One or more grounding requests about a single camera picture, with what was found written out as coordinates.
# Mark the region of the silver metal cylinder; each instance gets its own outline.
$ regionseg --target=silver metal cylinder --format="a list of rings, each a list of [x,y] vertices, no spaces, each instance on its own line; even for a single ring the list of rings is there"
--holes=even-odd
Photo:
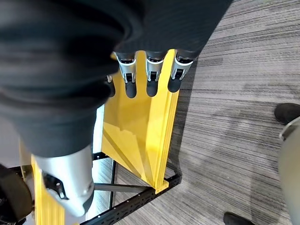
[[[90,145],[71,155],[35,156],[35,160],[42,170],[47,191],[73,216],[83,216],[94,194]]]

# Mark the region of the gray carpet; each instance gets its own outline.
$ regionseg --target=gray carpet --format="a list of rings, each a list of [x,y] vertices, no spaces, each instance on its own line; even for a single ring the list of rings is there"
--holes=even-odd
[[[290,224],[273,110],[300,103],[299,42],[299,0],[235,1],[180,91],[169,163],[182,183],[117,224],[222,225],[225,211]],[[119,168],[120,183],[135,180]]]

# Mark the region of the yellow panel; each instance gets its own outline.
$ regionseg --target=yellow panel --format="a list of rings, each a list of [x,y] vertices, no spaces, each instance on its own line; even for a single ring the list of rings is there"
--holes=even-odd
[[[46,191],[42,180],[42,174],[35,163],[31,160],[34,173],[35,194],[35,221],[36,225],[64,225],[65,211]]]
[[[137,54],[137,95],[126,96],[124,81],[113,77],[116,94],[105,104],[102,151],[160,192],[164,181],[178,93],[168,91],[174,50],[167,54],[155,97],[146,93],[145,53]]]

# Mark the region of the shoe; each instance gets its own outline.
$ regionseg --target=shoe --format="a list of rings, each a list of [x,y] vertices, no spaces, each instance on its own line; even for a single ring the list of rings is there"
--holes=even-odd
[[[250,220],[235,215],[231,212],[226,212],[223,217],[225,225],[254,225]]]
[[[278,104],[274,110],[278,122],[286,125],[300,116],[300,105],[294,103]]]

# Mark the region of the yellow stand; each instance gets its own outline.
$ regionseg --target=yellow stand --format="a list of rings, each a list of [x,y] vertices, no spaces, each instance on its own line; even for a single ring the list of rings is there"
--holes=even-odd
[[[168,188],[164,181],[178,93],[167,85],[174,50],[167,54],[155,97],[146,93],[145,53],[137,54],[137,95],[126,96],[122,77],[113,81],[116,94],[105,104],[102,151],[150,184],[156,194]]]

